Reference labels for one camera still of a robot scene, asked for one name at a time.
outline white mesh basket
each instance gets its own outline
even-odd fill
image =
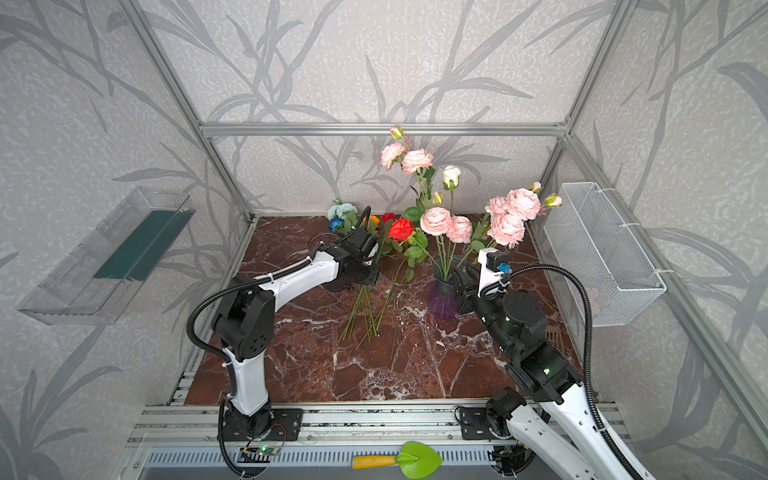
[[[560,196],[544,226],[558,263],[584,284],[594,326],[626,325],[667,286],[596,183],[562,184]],[[568,287],[583,318],[581,297]]]

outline red rose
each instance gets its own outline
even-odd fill
[[[406,220],[402,217],[389,228],[389,238],[395,242],[406,241],[411,236],[411,233],[413,233],[413,223],[411,223],[411,220]]]

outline green garden trowel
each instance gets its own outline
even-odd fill
[[[352,469],[384,467],[400,465],[402,474],[408,478],[429,477],[442,464],[442,458],[427,445],[419,442],[408,442],[402,446],[396,457],[384,455],[367,455],[352,459]]]

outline green mat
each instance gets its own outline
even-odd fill
[[[179,236],[194,210],[153,210],[114,251],[94,278],[144,281]]]

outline white rose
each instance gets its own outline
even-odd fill
[[[446,190],[453,190],[458,187],[458,178],[461,177],[462,171],[458,167],[449,165],[442,171],[442,186]]]

